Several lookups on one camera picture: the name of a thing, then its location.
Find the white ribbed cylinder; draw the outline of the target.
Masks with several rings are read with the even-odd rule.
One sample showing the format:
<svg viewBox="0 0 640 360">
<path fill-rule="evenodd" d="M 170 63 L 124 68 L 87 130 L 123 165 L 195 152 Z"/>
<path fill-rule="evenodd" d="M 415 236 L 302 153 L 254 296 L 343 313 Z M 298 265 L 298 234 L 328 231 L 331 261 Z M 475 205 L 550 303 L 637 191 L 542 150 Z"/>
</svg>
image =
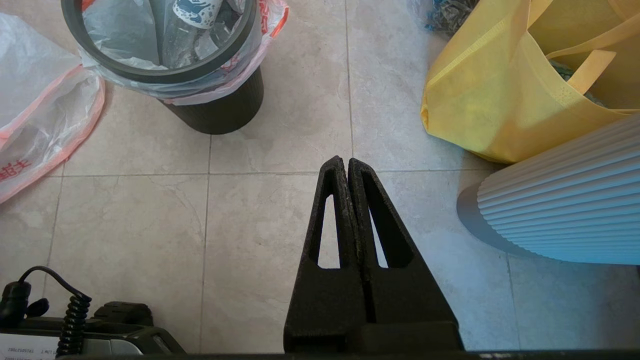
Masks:
<svg viewBox="0 0 640 360">
<path fill-rule="evenodd" d="M 510 255 L 640 266 L 640 114 L 491 174 L 456 210 Z"/>
</svg>

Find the black trash bin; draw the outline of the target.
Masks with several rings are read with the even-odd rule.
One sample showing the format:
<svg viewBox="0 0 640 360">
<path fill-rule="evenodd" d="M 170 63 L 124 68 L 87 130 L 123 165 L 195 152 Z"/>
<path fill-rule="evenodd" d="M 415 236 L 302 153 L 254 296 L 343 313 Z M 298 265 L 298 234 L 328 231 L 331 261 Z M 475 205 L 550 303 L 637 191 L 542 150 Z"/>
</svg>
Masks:
<svg viewBox="0 0 640 360">
<path fill-rule="evenodd" d="M 246 126 L 260 110 L 265 95 L 262 70 L 252 75 L 233 93 L 203 104 L 174 105 L 158 100 L 191 129 L 208 135 L 224 135 Z"/>
</svg>

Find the white red-print trash bag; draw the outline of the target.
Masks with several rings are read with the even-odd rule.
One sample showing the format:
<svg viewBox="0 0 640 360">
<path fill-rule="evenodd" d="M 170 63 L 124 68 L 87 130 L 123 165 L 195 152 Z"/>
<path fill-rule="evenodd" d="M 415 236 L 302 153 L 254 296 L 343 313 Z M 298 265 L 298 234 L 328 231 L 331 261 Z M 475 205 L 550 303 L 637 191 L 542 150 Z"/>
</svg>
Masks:
<svg viewBox="0 0 640 360">
<path fill-rule="evenodd" d="M 188 25 L 175 0 L 63 0 L 83 66 L 112 84 L 188 106 L 236 91 L 281 32 L 285 0 L 224 0 L 213 27 Z"/>
<path fill-rule="evenodd" d="M 0 204 L 66 162 L 98 124 L 105 80 L 0 13 Z"/>
</svg>

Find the empty white red-print trash bag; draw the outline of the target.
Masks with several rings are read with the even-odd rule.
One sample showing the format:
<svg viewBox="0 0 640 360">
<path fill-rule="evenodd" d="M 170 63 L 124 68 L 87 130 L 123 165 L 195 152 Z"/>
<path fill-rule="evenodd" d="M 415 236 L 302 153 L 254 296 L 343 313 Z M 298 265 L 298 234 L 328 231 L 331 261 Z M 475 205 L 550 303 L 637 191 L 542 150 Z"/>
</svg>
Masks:
<svg viewBox="0 0 640 360">
<path fill-rule="evenodd" d="M 0 204 L 66 162 L 98 124 L 105 80 L 0 13 Z"/>
</svg>

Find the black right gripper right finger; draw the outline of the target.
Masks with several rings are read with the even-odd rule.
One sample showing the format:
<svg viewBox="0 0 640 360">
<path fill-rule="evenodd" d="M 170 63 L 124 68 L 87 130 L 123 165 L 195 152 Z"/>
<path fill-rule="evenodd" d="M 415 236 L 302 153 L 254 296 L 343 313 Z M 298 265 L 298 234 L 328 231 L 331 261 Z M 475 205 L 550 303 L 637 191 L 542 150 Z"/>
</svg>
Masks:
<svg viewBox="0 0 640 360">
<path fill-rule="evenodd" d="M 365 321 L 354 351 L 461 351 L 457 318 L 377 174 L 349 161 Z"/>
</svg>

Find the clear plastic bag dark contents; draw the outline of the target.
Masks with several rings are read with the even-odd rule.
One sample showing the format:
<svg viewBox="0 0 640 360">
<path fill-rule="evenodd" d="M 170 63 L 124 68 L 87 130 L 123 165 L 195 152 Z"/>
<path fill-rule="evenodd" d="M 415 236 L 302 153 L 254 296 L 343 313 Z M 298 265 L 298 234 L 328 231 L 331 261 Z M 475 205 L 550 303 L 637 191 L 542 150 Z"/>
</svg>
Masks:
<svg viewBox="0 0 640 360">
<path fill-rule="evenodd" d="M 480 0 L 407 0 L 409 11 L 425 30 L 453 36 Z"/>
</svg>

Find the black robot chassis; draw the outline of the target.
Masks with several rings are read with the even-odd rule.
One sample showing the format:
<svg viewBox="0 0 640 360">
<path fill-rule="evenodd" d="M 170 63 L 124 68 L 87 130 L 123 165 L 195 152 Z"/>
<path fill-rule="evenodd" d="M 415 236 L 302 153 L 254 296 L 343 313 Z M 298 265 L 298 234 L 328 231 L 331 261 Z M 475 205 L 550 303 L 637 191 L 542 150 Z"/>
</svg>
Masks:
<svg viewBox="0 0 640 360">
<path fill-rule="evenodd" d="M 65 313 L 30 301 L 31 285 L 14 281 L 0 294 L 0 360 L 67 360 L 71 356 L 126 357 L 184 354 L 185 349 L 143 303 L 110 301 L 90 314 L 90 300 L 71 294 Z"/>
</svg>

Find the yellow non-woven tote bag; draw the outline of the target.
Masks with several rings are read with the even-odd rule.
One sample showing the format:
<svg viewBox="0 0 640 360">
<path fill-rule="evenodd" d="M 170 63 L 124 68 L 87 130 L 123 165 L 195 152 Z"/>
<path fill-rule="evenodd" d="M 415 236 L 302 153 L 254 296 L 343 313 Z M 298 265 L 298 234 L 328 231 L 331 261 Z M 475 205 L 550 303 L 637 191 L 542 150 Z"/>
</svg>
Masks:
<svg viewBox="0 0 640 360">
<path fill-rule="evenodd" d="M 514 164 L 640 114 L 640 0 L 479 0 L 426 77 L 426 131 Z"/>
</svg>

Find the plastic bottle blue-white label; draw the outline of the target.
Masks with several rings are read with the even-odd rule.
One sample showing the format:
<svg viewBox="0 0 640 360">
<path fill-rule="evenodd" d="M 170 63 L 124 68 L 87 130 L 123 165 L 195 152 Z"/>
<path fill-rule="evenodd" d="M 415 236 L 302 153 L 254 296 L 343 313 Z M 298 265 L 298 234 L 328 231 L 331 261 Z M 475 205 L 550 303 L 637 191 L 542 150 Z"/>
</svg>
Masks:
<svg viewBox="0 0 640 360">
<path fill-rule="evenodd" d="M 174 0 L 172 11 L 191 27 L 211 29 L 224 0 Z"/>
</svg>

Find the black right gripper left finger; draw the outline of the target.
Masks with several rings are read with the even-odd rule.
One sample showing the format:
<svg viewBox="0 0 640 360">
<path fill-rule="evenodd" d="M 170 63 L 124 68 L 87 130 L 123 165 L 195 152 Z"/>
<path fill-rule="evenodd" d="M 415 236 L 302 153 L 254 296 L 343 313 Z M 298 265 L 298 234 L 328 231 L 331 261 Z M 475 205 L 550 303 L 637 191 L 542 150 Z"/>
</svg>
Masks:
<svg viewBox="0 0 640 360">
<path fill-rule="evenodd" d="M 327 198 L 333 198 L 338 268 L 318 264 Z M 334 156 L 318 171 L 306 237 L 284 325 L 286 353 L 342 353 L 347 335 L 367 319 L 355 215 L 345 162 Z"/>
</svg>

